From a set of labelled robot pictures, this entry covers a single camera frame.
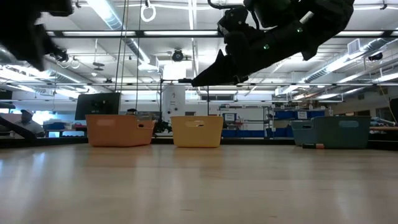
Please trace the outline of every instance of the black robotic arm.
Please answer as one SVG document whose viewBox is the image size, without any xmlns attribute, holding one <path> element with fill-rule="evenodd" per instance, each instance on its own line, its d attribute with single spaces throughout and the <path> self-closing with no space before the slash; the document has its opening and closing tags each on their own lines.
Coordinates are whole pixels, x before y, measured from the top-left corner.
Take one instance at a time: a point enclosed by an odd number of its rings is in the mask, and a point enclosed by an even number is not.
<svg viewBox="0 0 398 224">
<path fill-rule="evenodd" d="M 347 26 L 354 0 L 245 0 L 218 22 L 226 43 L 226 55 L 218 52 L 215 63 L 192 80 L 192 86 L 236 85 L 256 71 L 301 52 L 304 60 L 317 54 L 319 45 Z M 246 24 L 248 11 L 261 26 Z"/>
</svg>

